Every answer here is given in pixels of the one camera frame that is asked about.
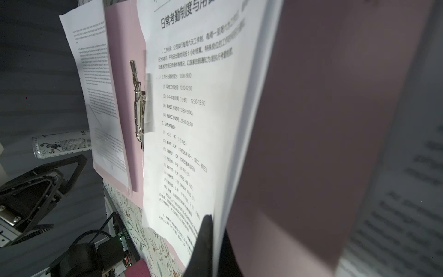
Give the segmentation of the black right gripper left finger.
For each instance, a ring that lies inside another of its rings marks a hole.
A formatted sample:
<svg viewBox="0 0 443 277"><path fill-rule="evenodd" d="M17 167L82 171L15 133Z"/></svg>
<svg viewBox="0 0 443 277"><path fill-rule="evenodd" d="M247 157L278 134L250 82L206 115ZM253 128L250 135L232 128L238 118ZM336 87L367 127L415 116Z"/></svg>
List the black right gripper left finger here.
<svg viewBox="0 0 443 277"><path fill-rule="evenodd" d="M186 268L184 277L211 277L213 258L213 219L211 215L203 218L195 248Z"/></svg>

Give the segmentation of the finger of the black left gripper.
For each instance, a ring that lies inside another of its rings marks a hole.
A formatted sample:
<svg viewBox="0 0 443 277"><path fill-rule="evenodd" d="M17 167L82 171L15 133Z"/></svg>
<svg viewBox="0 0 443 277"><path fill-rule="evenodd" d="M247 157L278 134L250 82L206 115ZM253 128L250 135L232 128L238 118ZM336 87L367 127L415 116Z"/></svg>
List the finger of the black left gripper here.
<svg viewBox="0 0 443 277"><path fill-rule="evenodd" d="M62 199L59 174L39 174L13 180L1 187L1 245L12 246L54 228L41 220Z"/></svg>
<svg viewBox="0 0 443 277"><path fill-rule="evenodd" d="M34 168L32 172L38 175L56 170L61 176L61 186L58 190L62 194L68 194L84 170L87 161L88 159L84 155L76 155L38 166Z"/></svg>

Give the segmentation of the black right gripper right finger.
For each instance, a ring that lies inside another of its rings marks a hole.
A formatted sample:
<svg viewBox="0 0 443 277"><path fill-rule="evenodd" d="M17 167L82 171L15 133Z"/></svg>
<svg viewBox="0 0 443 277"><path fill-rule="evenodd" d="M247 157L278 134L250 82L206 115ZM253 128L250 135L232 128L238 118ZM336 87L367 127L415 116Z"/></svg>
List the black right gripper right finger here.
<svg viewBox="0 0 443 277"><path fill-rule="evenodd" d="M244 277L228 236L227 230L224 233L223 243L221 245L218 277Z"/></svg>

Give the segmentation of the printed white paper sheet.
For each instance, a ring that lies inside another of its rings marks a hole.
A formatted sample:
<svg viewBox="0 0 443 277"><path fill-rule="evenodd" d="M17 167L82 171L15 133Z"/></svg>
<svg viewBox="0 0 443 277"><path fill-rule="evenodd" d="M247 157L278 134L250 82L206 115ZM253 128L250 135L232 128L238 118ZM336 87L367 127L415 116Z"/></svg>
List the printed white paper sheet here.
<svg viewBox="0 0 443 277"><path fill-rule="evenodd" d="M108 49L103 1L90 1L61 15L75 59L91 136L93 167L108 183L130 195L125 143Z"/></svg>

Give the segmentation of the white sheet with Chinese text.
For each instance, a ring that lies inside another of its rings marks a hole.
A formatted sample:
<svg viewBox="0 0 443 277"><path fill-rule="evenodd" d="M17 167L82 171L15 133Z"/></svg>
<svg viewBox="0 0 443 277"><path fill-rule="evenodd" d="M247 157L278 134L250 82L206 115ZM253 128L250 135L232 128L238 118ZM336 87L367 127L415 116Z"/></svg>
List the white sheet with Chinese text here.
<svg viewBox="0 0 443 277"><path fill-rule="evenodd" d="M219 257L282 1L138 1L145 39L143 225L188 266L206 215Z"/></svg>

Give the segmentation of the pink file folder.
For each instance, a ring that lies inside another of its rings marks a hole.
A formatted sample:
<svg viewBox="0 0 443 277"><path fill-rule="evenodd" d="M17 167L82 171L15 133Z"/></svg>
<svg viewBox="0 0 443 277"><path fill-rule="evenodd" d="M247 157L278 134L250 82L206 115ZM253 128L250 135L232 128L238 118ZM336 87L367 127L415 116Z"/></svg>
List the pink file folder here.
<svg viewBox="0 0 443 277"><path fill-rule="evenodd" d="M226 229L245 277L336 277L436 1L282 1Z"/></svg>

